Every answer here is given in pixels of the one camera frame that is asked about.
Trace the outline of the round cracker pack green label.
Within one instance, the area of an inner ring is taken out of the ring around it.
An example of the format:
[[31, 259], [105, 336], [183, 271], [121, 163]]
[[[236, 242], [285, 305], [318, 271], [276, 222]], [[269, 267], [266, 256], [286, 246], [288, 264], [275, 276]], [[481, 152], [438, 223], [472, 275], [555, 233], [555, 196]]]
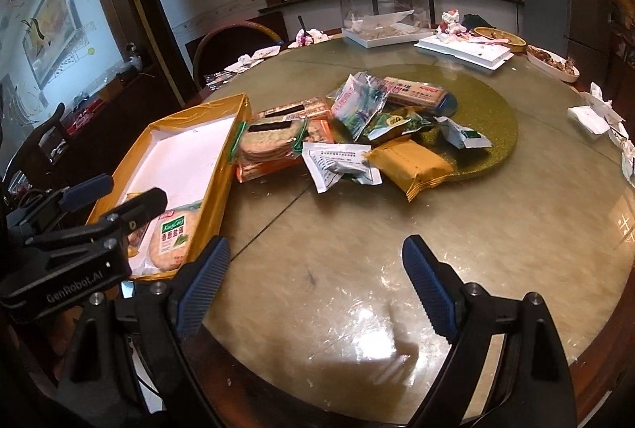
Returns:
[[184, 264], [199, 222], [198, 208], [174, 208], [158, 217], [148, 257], [159, 271], [171, 271]]

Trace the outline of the yellow snack pack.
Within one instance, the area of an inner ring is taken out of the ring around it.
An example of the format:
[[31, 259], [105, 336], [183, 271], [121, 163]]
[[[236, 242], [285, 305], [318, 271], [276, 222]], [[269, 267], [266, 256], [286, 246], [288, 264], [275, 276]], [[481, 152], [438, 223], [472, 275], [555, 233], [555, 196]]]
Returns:
[[450, 162], [409, 137], [383, 143], [365, 157], [405, 193], [409, 202], [421, 191], [449, 179], [454, 171]]

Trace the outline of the small white green sachet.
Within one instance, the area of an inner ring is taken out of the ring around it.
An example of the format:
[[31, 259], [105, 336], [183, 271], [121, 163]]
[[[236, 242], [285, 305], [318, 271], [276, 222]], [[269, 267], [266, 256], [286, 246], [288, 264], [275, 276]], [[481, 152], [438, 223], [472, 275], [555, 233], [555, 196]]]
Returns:
[[446, 116], [437, 117], [437, 125], [446, 142], [458, 150], [472, 150], [473, 148], [490, 148], [492, 142], [482, 133], [473, 128], [462, 126]]

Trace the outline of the white grey sachet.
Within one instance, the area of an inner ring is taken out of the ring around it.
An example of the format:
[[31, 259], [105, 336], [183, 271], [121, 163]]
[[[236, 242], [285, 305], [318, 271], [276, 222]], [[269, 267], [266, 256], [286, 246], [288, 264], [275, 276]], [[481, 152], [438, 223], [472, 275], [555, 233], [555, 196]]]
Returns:
[[367, 159], [370, 152], [366, 144], [304, 142], [301, 157], [316, 192], [324, 194], [345, 177], [360, 185], [381, 185], [380, 170]]

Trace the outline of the green pea snack bag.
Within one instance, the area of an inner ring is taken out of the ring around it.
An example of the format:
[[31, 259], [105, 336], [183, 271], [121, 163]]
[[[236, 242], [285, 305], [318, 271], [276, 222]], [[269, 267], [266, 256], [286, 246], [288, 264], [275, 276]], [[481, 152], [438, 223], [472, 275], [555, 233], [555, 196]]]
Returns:
[[363, 130], [362, 139], [372, 145], [379, 145], [402, 135], [431, 131], [436, 126], [434, 117], [413, 106], [404, 106], [379, 112]]

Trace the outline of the long cracker pack blue end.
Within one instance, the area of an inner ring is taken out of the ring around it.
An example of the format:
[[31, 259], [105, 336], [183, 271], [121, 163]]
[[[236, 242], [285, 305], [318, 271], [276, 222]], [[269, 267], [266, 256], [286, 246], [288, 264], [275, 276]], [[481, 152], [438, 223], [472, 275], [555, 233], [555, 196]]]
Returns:
[[452, 116], [458, 109], [458, 99], [443, 87], [390, 76], [383, 81], [389, 90], [390, 103], [411, 105], [433, 116]]

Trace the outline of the orange biscuit box back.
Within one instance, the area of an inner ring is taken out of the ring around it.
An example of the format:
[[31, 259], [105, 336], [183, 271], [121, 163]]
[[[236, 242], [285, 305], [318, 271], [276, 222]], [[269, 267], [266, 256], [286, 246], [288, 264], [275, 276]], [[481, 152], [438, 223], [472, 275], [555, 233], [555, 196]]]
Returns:
[[331, 117], [331, 107], [323, 97], [312, 97], [296, 102], [278, 105], [265, 111], [255, 114], [254, 118], [273, 118], [274, 120], [296, 120], [300, 118], [317, 118], [318, 120], [328, 120]]

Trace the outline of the clear blue-green snack bag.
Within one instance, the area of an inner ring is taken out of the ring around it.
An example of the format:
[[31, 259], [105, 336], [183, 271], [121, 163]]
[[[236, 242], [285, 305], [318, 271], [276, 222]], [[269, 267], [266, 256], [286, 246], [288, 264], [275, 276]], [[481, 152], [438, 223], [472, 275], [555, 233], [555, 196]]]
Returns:
[[389, 87], [384, 79], [367, 72], [350, 74], [335, 94], [331, 115], [356, 141], [372, 118], [387, 103]]

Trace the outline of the round biscuit bag green seal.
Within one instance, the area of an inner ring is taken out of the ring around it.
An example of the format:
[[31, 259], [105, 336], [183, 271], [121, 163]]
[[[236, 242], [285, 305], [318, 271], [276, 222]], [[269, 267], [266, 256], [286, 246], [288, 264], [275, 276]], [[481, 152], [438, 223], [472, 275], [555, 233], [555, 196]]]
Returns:
[[243, 123], [230, 149], [230, 158], [239, 164], [292, 160], [300, 155], [308, 120], [259, 118]]

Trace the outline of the dark wooden chair left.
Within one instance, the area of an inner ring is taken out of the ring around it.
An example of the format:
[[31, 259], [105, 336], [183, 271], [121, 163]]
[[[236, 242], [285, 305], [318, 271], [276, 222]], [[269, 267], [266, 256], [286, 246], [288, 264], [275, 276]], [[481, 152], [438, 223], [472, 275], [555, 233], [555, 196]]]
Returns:
[[40, 146], [44, 135], [52, 129], [57, 131], [59, 137], [65, 141], [65, 144], [71, 142], [71, 137], [62, 124], [62, 115], [64, 113], [65, 105], [60, 102], [54, 114], [48, 120], [39, 124], [38, 127], [35, 127], [35, 130], [28, 135], [25, 142], [10, 160], [1, 181], [2, 198], [7, 205], [12, 205], [16, 201], [10, 192], [10, 188], [12, 179], [18, 172], [21, 172], [31, 187], [35, 189], [57, 189], [65, 185], [65, 180], [55, 174], [53, 159]]

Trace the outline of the yellow cardboard tray box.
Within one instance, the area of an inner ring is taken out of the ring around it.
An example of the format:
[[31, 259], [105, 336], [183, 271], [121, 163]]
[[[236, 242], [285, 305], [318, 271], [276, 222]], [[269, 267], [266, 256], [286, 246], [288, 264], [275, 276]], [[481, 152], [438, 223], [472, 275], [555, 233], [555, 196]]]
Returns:
[[[88, 220], [93, 223], [126, 200], [158, 187], [168, 197], [165, 212], [183, 206], [198, 208], [199, 222], [184, 264], [196, 260], [221, 230], [235, 176], [230, 149], [251, 113], [248, 96], [234, 94], [149, 124], [116, 168], [111, 194], [97, 201]], [[161, 272], [152, 265], [148, 247], [158, 217], [139, 228], [141, 233], [128, 251], [131, 277], [136, 281], [170, 279], [183, 266]]]

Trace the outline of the white wrappers near chair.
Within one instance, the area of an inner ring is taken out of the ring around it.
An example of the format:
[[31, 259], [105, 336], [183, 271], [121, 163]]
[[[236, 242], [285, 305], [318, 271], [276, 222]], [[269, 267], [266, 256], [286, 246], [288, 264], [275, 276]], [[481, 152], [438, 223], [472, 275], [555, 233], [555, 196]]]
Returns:
[[204, 77], [204, 83], [206, 83], [206, 86], [209, 88], [220, 87], [234, 76], [245, 73], [251, 68], [261, 64], [265, 59], [277, 56], [280, 52], [280, 45], [272, 45], [256, 50], [252, 56], [242, 55], [234, 64], [224, 68], [223, 70], [207, 74]]

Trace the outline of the wooden chair with yellow rim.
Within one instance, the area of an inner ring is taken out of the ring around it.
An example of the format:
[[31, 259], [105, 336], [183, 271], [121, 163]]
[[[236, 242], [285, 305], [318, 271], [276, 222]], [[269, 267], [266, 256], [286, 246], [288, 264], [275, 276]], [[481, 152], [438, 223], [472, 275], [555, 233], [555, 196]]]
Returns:
[[224, 70], [243, 55], [252, 55], [260, 48], [282, 46], [280, 35], [270, 28], [253, 23], [239, 23], [219, 27], [199, 42], [192, 60], [192, 77], [200, 86], [204, 86], [206, 75]]

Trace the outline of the framed fish picture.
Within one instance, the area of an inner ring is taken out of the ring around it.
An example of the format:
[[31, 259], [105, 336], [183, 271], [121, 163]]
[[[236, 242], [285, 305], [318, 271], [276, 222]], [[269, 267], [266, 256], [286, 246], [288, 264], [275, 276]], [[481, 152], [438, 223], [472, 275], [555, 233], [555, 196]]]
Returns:
[[35, 83], [43, 89], [59, 67], [81, 27], [74, 0], [40, 0], [35, 13], [21, 21], [23, 46]]

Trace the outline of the gold glitter lazy susan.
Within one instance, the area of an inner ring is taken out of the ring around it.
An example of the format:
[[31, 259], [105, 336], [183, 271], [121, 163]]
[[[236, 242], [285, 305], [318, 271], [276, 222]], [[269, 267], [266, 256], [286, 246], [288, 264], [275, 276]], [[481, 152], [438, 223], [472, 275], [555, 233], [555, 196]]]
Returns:
[[411, 135], [413, 141], [449, 161], [454, 173], [450, 182], [465, 181], [487, 174], [499, 167], [517, 145], [519, 127], [514, 109], [492, 87], [464, 71], [419, 64], [371, 67], [368, 73], [397, 77], [408, 81], [440, 86], [458, 99], [455, 123], [473, 128], [492, 143], [489, 148], [459, 150], [445, 140], [438, 128]]

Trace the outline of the crumpled tissue with spoon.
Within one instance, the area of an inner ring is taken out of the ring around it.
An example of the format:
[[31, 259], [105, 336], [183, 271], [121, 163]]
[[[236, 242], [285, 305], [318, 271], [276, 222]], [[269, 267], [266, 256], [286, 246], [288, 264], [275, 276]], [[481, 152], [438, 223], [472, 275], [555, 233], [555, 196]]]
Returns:
[[295, 40], [290, 42], [290, 48], [316, 45], [329, 41], [331, 39], [331, 37], [322, 30], [316, 28], [308, 29], [306, 26], [306, 22], [304, 21], [304, 17], [302, 17], [301, 15], [298, 15], [297, 19], [298, 23], [300, 24], [300, 29], [295, 35]]

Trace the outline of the white napkin pile right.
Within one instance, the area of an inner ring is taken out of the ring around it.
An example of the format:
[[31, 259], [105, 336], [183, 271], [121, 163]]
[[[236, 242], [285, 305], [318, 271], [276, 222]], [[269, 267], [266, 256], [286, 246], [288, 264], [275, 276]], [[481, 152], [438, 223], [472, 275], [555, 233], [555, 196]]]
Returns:
[[624, 118], [612, 107], [612, 101], [604, 98], [603, 89], [595, 82], [589, 91], [580, 94], [583, 105], [567, 110], [573, 120], [590, 138], [607, 137], [621, 154], [621, 171], [629, 185], [634, 186], [634, 140], [629, 136]]

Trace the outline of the white oval food dish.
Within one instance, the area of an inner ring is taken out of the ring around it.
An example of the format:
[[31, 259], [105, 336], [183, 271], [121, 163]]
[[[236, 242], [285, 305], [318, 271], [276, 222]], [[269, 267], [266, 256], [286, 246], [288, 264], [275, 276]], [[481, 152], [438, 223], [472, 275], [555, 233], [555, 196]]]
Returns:
[[563, 58], [534, 45], [526, 47], [526, 55], [535, 67], [564, 83], [573, 84], [579, 79], [580, 72], [571, 57]]

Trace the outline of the woven bamboo basket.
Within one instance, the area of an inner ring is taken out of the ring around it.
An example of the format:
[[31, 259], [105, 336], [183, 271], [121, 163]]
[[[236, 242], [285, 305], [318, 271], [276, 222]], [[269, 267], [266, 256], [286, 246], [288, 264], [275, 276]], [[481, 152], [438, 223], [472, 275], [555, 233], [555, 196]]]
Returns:
[[473, 29], [473, 33], [475, 35], [480, 35], [482, 38], [487, 38], [495, 43], [502, 44], [503, 46], [508, 47], [509, 50], [515, 54], [524, 53], [527, 47], [526, 41], [518, 35], [498, 28], [476, 27]]

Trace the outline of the white tray under container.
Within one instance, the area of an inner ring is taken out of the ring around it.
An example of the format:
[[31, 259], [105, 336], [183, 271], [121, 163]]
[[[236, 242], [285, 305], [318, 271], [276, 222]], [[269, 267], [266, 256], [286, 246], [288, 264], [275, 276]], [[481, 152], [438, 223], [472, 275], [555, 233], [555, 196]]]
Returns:
[[354, 43], [366, 48], [383, 47], [404, 43], [416, 43], [420, 39], [429, 37], [435, 33], [433, 29], [419, 29], [412, 33], [404, 33], [395, 30], [394, 32], [386, 35], [385, 33], [360, 33], [350, 29], [343, 29], [343, 38], [349, 39]]

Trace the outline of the red white crumpled tissues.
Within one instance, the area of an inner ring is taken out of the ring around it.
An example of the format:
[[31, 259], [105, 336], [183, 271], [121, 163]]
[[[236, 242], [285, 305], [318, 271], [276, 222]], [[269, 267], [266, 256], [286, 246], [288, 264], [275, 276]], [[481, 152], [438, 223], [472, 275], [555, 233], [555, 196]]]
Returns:
[[437, 26], [439, 35], [466, 35], [467, 29], [461, 23], [461, 14], [458, 9], [450, 9], [441, 14], [441, 22]]

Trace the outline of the clear plastic container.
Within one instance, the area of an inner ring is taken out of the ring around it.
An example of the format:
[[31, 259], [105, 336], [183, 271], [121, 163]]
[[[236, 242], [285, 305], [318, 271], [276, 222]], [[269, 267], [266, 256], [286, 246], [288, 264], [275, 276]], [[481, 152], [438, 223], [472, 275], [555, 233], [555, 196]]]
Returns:
[[343, 29], [396, 27], [410, 33], [434, 24], [434, 0], [339, 0]]

